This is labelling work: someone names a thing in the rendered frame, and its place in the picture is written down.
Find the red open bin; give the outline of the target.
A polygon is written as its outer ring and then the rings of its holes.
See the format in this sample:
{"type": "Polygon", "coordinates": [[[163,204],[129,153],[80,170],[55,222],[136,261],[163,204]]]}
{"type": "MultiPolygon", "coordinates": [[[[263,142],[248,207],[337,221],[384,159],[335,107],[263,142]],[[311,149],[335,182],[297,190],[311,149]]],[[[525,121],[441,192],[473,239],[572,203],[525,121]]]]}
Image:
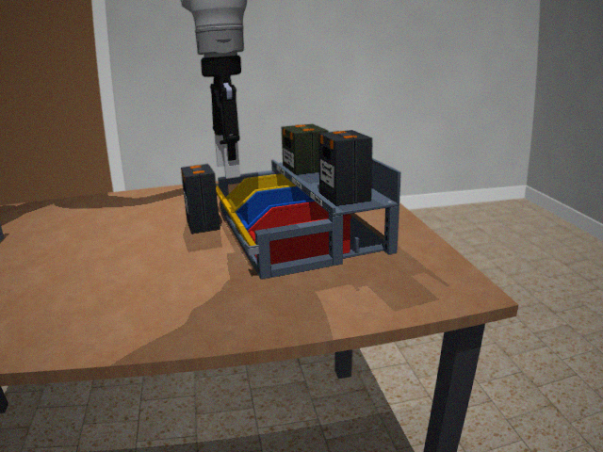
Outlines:
{"type": "MultiPolygon", "coordinates": [[[[329,219],[329,213],[316,202],[272,207],[251,227],[254,231],[329,219]]],[[[343,254],[350,252],[351,215],[343,215],[343,254]]],[[[270,264],[279,264],[329,254],[329,232],[309,234],[269,242],[270,264]]]]}

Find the blue bin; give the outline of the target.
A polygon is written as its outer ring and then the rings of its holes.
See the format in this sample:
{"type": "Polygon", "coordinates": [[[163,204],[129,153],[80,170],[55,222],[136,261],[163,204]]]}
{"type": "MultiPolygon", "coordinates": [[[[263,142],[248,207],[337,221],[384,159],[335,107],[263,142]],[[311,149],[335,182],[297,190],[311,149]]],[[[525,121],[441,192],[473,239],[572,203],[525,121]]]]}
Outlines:
{"type": "Polygon", "coordinates": [[[256,191],[237,210],[236,215],[248,232],[254,223],[263,217],[270,208],[304,202],[314,202],[314,200],[297,186],[256,191]]]}

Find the grey metal bin shelf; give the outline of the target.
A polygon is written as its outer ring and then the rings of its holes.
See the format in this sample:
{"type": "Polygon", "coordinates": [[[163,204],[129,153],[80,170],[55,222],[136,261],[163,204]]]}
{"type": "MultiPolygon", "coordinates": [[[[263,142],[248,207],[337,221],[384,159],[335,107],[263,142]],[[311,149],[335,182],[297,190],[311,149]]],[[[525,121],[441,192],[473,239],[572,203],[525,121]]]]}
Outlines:
{"type": "Polygon", "coordinates": [[[342,265],[344,258],[353,256],[378,251],[385,251],[388,255],[398,252],[399,170],[393,169],[372,158],[371,201],[336,206],[319,193],[319,172],[296,175],[286,168],[283,163],[271,160],[271,165],[272,170],[269,171],[240,174],[240,177],[229,179],[226,179],[225,176],[219,177],[219,183],[216,186],[220,188],[226,198],[229,194],[228,185],[239,184],[245,178],[283,174],[290,182],[324,208],[329,213],[329,219],[254,231],[256,245],[249,246],[244,241],[238,229],[236,229],[236,225],[220,202],[221,212],[261,280],[328,266],[342,265]],[[385,208],[384,240],[351,216],[350,252],[343,254],[343,215],[383,208],[385,208]],[[329,254],[279,264],[270,264],[270,241],[325,232],[329,232],[329,254]]]}

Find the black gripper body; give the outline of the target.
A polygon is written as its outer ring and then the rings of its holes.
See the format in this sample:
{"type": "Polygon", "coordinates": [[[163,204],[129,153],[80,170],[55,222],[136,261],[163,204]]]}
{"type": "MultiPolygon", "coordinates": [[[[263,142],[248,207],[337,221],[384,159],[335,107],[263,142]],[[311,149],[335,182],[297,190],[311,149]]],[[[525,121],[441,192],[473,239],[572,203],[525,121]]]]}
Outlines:
{"type": "Polygon", "coordinates": [[[241,58],[240,56],[219,56],[219,57],[203,57],[201,59],[202,75],[204,77],[214,77],[214,86],[218,87],[219,98],[221,102],[221,88],[224,88],[223,83],[228,83],[231,87],[231,75],[241,73],[241,58]]]}

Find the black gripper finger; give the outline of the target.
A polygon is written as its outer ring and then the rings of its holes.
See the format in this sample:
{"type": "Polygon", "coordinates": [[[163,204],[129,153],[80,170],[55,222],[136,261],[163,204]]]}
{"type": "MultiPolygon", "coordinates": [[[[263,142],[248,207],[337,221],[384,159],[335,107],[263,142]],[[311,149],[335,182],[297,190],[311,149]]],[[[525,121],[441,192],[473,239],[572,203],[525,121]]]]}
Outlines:
{"type": "Polygon", "coordinates": [[[213,84],[211,84],[211,95],[212,95],[212,115],[213,115],[213,130],[215,133],[216,142],[216,155],[217,155],[217,167],[224,167],[224,155],[223,155],[223,144],[220,141],[223,140],[223,134],[221,130],[220,110],[216,108],[216,98],[213,93],[213,84]],[[215,107],[215,109],[214,109],[215,107]]]}
{"type": "Polygon", "coordinates": [[[228,83],[223,83],[223,85],[224,88],[221,88],[222,104],[220,103],[218,87],[213,87],[213,93],[216,98],[217,109],[220,110],[223,134],[223,140],[220,141],[220,144],[223,144],[225,178],[234,178],[240,177],[237,143],[240,136],[236,109],[236,87],[234,85],[230,87],[228,83]]]}

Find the yellow open bin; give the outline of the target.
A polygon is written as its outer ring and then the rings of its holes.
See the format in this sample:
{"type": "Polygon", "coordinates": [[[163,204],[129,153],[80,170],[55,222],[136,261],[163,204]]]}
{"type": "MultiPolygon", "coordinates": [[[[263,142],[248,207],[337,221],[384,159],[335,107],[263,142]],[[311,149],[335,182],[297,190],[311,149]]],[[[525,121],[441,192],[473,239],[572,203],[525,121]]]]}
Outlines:
{"type": "Polygon", "coordinates": [[[270,190],[295,186],[283,174],[274,174],[253,178],[245,178],[234,190],[227,195],[227,201],[235,212],[256,191],[270,190]],[[261,189],[263,188],[263,189],[261,189]],[[253,192],[253,193],[252,193],[253,192]],[[251,194],[252,193],[252,194],[251,194]],[[251,195],[250,195],[251,194],[251,195]],[[249,196],[250,195],[250,196],[249,196]],[[249,197],[248,197],[249,196],[249,197]]]}

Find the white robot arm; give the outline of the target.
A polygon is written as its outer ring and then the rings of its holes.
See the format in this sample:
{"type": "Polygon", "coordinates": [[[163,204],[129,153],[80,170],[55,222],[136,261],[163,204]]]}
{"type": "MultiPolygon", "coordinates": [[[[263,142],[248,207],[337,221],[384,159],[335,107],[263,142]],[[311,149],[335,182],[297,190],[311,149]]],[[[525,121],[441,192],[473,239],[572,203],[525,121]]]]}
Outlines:
{"type": "Polygon", "coordinates": [[[237,56],[244,51],[243,15],[247,0],[181,0],[195,22],[198,55],[237,56]]]}

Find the yellow bar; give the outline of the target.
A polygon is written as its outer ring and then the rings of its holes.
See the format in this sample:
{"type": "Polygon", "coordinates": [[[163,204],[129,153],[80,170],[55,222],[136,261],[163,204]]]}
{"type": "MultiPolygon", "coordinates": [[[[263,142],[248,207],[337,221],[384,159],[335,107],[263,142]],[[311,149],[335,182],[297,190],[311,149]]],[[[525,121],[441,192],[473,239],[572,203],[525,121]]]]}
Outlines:
{"type": "Polygon", "coordinates": [[[241,235],[244,238],[244,240],[248,243],[249,246],[256,245],[254,243],[253,239],[251,238],[251,236],[249,235],[249,233],[247,232],[247,230],[245,229],[244,225],[242,224],[242,222],[240,221],[240,219],[236,215],[235,211],[231,207],[230,203],[226,200],[226,198],[224,197],[224,195],[220,191],[220,188],[218,186],[216,186],[216,189],[217,189],[217,195],[218,195],[221,203],[223,204],[224,208],[228,212],[229,216],[231,217],[232,221],[236,225],[237,229],[241,233],[241,235]]]}

